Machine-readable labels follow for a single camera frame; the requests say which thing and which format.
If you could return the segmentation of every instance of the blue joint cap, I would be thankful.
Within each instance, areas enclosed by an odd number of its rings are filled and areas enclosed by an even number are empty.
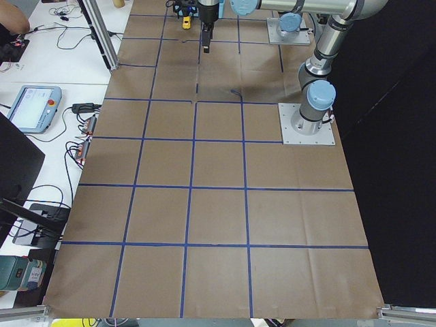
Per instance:
[[[329,109],[336,98],[336,89],[326,80],[317,80],[309,85],[307,100],[310,105],[319,111]]]
[[[280,30],[294,32],[301,26],[301,16],[288,12],[280,17]]]
[[[230,0],[232,10],[236,15],[247,16],[258,7],[258,0]]]

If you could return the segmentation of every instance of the white mounting plate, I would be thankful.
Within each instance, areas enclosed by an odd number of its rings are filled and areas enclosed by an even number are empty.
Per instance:
[[[291,117],[300,109],[300,104],[279,104],[281,136],[283,144],[297,145],[335,145],[331,123],[323,124],[315,135],[302,135],[291,125]]]
[[[289,33],[283,37],[277,33],[277,25],[279,18],[267,18],[266,26],[268,26],[268,36],[270,44],[288,44],[291,46],[308,46],[311,43],[307,31],[299,31],[298,33]],[[305,20],[301,20],[300,28],[306,28]]]

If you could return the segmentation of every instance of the yellow object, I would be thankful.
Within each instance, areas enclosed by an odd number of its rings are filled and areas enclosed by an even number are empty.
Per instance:
[[[117,8],[121,8],[125,6],[124,0],[113,0],[113,1],[114,1],[114,6]]]
[[[191,16],[183,17],[183,29],[190,29],[191,28]]]
[[[94,318],[83,319],[56,319],[52,322],[52,327],[92,327],[95,326]]]

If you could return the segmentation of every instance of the black wall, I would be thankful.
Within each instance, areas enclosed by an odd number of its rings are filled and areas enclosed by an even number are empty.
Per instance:
[[[334,62],[334,105],[385,303],[436,307],[436,2],[391,0]]]

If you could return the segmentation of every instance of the person's arm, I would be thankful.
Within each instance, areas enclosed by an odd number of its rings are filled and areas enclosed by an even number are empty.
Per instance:
[[[30,31],[27,17],[6,0],[0,0],[0,24],[13,34],[24,34]]]

